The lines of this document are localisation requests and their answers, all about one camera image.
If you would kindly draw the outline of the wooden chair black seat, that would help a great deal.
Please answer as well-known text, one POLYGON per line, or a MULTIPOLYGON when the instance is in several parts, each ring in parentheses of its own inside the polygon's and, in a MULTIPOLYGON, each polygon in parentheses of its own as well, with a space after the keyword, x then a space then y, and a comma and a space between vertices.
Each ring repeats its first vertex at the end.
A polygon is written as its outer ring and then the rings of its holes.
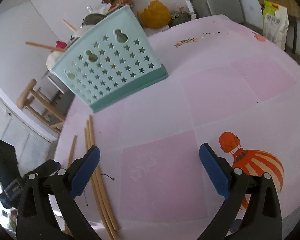
POLYGON ((31 79, 17 98, 19 110, 28 110, 48 128, 60 134, 65 122, 65 115, 57 109, 56 101, 50 100, 41 90, 36 88, 37 80, 31 79))

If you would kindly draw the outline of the metal ladle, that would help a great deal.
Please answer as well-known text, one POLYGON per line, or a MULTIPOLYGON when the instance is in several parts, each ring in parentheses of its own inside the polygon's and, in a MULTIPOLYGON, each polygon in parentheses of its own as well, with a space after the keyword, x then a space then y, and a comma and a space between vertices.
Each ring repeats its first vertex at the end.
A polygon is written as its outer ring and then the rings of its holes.
POLYGON ((102 21, 105 18, 106 18, 106 16, 102 15, 102 14, 96 14, 96 13, 89 14, 83 19, 82 26, 96 25, 96 24, 98 24, 98 22, 102 21))

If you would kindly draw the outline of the mint green utensil basket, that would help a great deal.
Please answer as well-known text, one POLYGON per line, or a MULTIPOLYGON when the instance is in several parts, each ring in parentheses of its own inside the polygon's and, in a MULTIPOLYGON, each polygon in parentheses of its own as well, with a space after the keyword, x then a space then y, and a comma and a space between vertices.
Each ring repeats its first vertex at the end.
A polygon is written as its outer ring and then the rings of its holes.
POLYGON ((168 77, 128 5, 74 42, 51 72, 93 112, 168 77))

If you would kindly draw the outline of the red plastic bag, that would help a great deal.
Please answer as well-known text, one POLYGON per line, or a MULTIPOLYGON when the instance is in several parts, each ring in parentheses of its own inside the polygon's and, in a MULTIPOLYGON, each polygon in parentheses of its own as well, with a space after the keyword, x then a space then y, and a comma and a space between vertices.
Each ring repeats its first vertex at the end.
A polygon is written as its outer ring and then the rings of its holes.
POLYGON ((61 48, 61 49, 65 49, 67 47, 67 43, 62 42, 62 41, 57 41, 56 42, 56 47, 61 48))

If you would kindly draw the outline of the yellow plastic bag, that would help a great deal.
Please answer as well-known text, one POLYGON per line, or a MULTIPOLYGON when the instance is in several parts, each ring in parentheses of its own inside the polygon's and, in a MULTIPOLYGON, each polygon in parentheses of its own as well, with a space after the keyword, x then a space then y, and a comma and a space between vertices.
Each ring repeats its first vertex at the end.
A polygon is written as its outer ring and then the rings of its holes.
POLYGON ((151 1, 143 11, 138 11, 139 20, 144 28, 161 29, 171 21, 171 14, 160 1, 151 1))

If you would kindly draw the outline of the white rice sack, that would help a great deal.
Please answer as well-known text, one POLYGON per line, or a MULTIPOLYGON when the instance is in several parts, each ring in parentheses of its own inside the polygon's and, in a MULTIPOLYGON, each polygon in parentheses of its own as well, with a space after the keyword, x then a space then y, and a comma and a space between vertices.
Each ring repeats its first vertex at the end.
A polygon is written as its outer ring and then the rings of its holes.
POLYGON ((285 50, 288 27, 287 8, 274 2, 264 1, 263 36, 285 50))

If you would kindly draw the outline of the white door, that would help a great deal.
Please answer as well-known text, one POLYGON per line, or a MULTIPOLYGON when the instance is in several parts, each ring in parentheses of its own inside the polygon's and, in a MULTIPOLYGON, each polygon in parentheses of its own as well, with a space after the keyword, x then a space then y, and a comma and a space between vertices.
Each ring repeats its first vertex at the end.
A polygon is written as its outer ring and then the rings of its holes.
POLYGON ((43 125, 17 115, 0 97, 0 140, 14 146, 20 174, 55 157, 57 134, 43 125))

